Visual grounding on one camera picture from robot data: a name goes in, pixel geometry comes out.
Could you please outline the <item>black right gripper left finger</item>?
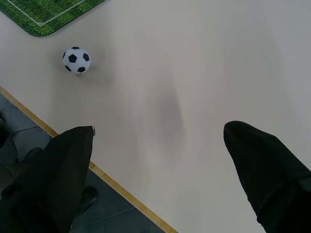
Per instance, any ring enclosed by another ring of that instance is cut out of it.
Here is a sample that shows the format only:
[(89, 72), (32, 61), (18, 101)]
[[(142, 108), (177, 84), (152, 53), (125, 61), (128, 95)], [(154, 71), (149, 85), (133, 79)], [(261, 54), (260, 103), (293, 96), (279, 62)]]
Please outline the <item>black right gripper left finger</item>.
[(0, 233), (69, 233), (80, 213), (95, 129), (54, 137), (30, 163), (0, 163)]

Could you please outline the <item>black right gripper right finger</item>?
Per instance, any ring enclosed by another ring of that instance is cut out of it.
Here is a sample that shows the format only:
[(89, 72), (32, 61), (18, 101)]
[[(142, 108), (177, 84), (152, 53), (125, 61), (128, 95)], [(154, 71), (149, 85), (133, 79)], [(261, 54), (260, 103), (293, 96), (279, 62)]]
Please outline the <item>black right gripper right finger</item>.
[(226, 123), (223, 136), (266, 233), (311, 233), (311, 170), (277, 137), (247, 123)]

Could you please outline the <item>small black-white soccer ball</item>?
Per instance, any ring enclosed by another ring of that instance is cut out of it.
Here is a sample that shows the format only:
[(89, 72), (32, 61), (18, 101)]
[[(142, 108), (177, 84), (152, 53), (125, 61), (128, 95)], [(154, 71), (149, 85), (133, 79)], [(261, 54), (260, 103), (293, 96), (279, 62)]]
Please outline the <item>small black-white soccer ball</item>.
[(87, 72), (91, 65), (89, 53), (81, 47), (67, 49), (63, 53), (62, 60), (65, 69), (77, 75)]

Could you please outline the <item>green soccer field mat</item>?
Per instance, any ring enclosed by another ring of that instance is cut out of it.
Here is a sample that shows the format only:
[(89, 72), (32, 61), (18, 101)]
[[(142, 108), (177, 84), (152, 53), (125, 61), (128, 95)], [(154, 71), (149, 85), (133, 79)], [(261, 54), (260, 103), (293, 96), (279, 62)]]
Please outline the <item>green soccer field mat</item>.
[(105, 0), (0, 0), (0, 12), (32, 36), (53, 34)]

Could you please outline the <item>dark robot foot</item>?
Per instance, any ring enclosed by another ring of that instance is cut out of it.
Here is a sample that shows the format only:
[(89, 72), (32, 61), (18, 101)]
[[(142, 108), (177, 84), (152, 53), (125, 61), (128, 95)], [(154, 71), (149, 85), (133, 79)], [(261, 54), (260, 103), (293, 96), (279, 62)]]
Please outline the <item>dark robot foot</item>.
[(82, 215), (87, 211), (97, 200), (98, 191), (93, 186), (87, 186), (83, 189), (81, 200), (76, 212), (76, 216)]

